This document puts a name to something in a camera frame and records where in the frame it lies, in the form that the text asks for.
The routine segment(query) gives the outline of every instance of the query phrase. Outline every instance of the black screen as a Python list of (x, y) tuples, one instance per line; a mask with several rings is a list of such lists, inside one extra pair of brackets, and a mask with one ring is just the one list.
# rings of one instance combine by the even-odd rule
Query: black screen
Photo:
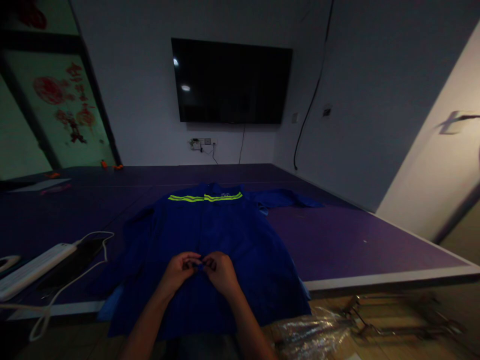
[(280, 124), (292, 50), (171, 39), (180, 121)]

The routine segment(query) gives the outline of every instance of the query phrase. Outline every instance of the ping pong table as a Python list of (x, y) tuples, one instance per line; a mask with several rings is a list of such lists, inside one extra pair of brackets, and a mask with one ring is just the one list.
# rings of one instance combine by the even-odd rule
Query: ping pong table
[[(478, 281), (480, 267), (390, 224), (272, 164), (126, 166), (123, 170), (73, 167), (65, 191), (0, 194), (0, 257), (33, 258), (58, 243), (73, 243), (94, 231), (115, 233), (107, 246), (110, 260), (124, 249), (124, 222), (173, 191), (219, 183), (244, 184), (246, 191), (290, 189), (325, 205), (322, 208), (273, 208), (268, 221), (285, 243), (300, 278), (312, 296), (407, 290)], [(43, 174), (22, 181), (45, 180)], [(92, 264), (103, 259), (99, 254)], [(51, 314), (100, 310), (104, 298), (86, 291), (104, 265), (64, 291)], [(10, 302), (46, 305), (49, 297), (35, 284)], [(10, 319), (37, 317), (19, 310)]]

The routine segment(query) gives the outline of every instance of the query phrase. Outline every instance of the reflective stripe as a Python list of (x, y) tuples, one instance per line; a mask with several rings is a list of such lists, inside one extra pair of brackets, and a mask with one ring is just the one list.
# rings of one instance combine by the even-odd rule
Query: reflective stripe
[(240, 199), (242, 197), (242, 193), (239, 192), (235, 196), (218, 196), (218, 197), (212, 197), (210, 195), (205, 194), (205, 200), (209, 202), (215, 202), (215, 201), (220, 201), (220, 200), (236, 200)]
[(190, 198), (190, 197), (187, 197), (187, 196), (183, 196), (183, 197), (172, 197), (170, 196), (168, 198), (168, 200), (173, 200), (173, 201), (187, 201), (189, 203), (196, 203), (198, 201), (204, 201), (204, 198), (203, 197), (196, 197), (196, 198)]
[(173, 199), (203, 199), (204, 197), (203, 196), (190, 196), (190, 195), (186, 195), (186, 196), (175, 196), (175, 195), (170, 195), (169, 199), (170, 198), (173, 198)]
[(190, 196), (190, 195), (186, 195), (186, 196), (170, 195), (168, 197), (168, 200), (186, 201), (186, 202), (189, 202), (189, 203), (196, 203), (196, 202), (199, 202), (199, 201), (215, 202), (215, 201), (221, 201), (221, 200), (236, 200), (236, 199), (240, 199), (242, 196), (243, 195), (242, 195), (241, 192), (239, 192), (237, 195), (234, 195), (234, 196), (215, 196), (215, 197), (207, 195), (207, 194), (205, 194), (204, 197)]

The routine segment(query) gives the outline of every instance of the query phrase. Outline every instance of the orange object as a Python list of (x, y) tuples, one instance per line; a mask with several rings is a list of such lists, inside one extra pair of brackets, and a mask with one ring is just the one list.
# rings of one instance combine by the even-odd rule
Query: orange object
[(58, 172), (54, 172), (54, 173), (51, 173), (51, 174), (45, 174), (45, 176), (47, 178), (50, 178), (50, 179), (56, 179), (60, 176), (60, 174)]

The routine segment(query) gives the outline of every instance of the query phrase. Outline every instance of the white cable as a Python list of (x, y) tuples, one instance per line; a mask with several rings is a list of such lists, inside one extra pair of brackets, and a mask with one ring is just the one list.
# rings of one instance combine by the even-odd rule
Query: white cable
[[(39, 312), (39, 313), (43, 313), (40, 318), (37, 320), (37, 322), (35, 323), (35, 325), (33, 326), (33, 328), (31, 329), (30, 331), (30, 336), (28, 337), (28, 339), (30, 340), (30, 342), (34, 342), (38, 339), (40, 339), (43, 335), (45, 335), (45, 332), (47, 332), (47, 328), (49, 326), (49, 322), (50, 322), (50, 317), (51, 317), (51, 314), (50, 314), (50, 310), (53, 306), (53, 304), (55, 303), (55, 301), (57, 300), (57, 298), (59, 297), (59, 295), (66, 289), (68, 288), (70, 285), (72, 285), (74, 282), (76, 282), (78, 279), (82, 278), (83, 276), (85, 276), (86, 274), (88, 274), (90, 271), (92, 271), (94, 268), (96, 268), (98, 265), (100, 264), (104, 264), (104, 263), (107, 263), (109, 260), (107, 258), (107, 246), (106, 246), (106, 242), (108, 239), (111, 239), (115, 236), (115, 233), (114, 232), (111, 232), (111, 231), (93, 231), (93, 232), (90, 232), (88, 233), (87, 235), (85, 235), (84, 237), (82, 237), (80, 240), (76, 241), (73, 243), (73, 245), (75, 246), (78, 246), (79, 244), (81, 244), (86, 238), (88, 238), (90, 235), (93, 235), (93, 234), (109, 234), (110, 236), (103, 239), (103, 241), (101, 242), (101, 245), (103, 247), (103, 260), (102, 261), (99, 261), (97, 262), (95, 265), (93, 265), (91, 268), (89, 268), (87, 271), (85, 271), (83, 274), (81, 274), (79, 277), (73, 279), (72, 281), (70, 281), (67, 285), (65, 285), (64, 287), (62, 287), (60, 290), (58, 290), (58, 292), (55, 294), (55, 296), (51, 299), (50, 303), (47, 305), (47, 306), (29, 306), (29, 305), (21, 305), (21, 304), (0, 304), (0, 309), (22, 309), (22, 310), (30, 310), (30, 311), (35, 311), (35, 312)], [(37, 329), (38, 327), (40, 326), (40, 324), (43, 322), (43, 325), (41, 326), (41, 330), (40, 332), (38, 333), (37, 336), (35, 336), (35, 333), (37, 332)]]

